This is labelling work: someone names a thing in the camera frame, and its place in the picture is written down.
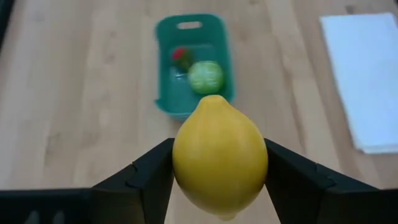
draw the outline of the red object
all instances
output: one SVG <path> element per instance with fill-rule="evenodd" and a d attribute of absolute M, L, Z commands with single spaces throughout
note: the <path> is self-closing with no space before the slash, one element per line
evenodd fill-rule
<path fill-rule="evenodd" d="M 184 55 L 184 51 L 185 51 L 185 49 L 183 47 L 179 47 L 179 48 L 175 49 L 173 52 L 173 55 L 172 55 L 173 59 L 174 60 L 181 59 L 181 57 Z"/>

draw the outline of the yellow lemon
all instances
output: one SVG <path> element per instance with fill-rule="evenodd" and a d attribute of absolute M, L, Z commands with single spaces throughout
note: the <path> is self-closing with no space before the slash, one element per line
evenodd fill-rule
<path fill-rule="evenodd" d="M 188 199 L 230 220 L 261 191 L 268 168 L 256 125 L 222 96 L 202 98 L 178 131 L 173 146 L 175 178 Z"/>

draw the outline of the wooden table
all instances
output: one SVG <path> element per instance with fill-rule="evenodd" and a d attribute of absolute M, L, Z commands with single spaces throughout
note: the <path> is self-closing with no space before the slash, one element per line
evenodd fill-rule
<path fill-rule="evenodd" d="M 154 26 L 211 12 L 229 31 L 234 106 L 263 135 L 376 187 L 398 155 L 353 149 L 318 17 L 391 11 L 393 0 L 18 0 L 0 58 L 0 188 L 92 186 L 180 123 L 157 98 Z M 266 189 L 230 223 L 278 223 Z M 223 223 L 177 185 L 166 223 Z"/>

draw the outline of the plastic basket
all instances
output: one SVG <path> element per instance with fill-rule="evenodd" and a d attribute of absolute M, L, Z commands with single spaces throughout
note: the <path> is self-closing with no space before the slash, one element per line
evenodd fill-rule
<path fill-rule="evenodd" d="M 182 28 L 183 25 L 196 27 Z M 233 70 L 223 21 L 211 14 L 186 14 L 166 17 L 158 23 L 155 35 L 159 43 L 159 99 L 157 107 L 178 120 L 187 119 L 205 95 L 195 93 L 187 74 L 179 74 L 172 66 L 171 54 L 177 47 L 193 52 L 195 61 L 216 61 L 224 73 L 224 85 L 215 93 L 232 102 L 235 96 Z"/>

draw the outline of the white cloth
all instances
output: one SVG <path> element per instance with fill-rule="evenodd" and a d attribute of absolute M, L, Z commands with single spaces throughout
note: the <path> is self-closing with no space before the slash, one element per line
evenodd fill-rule
<path fill-rule="evenodd" d="M 354 145 L 398 152 L 398 28 L 391 13 L 320 18 Z"/>

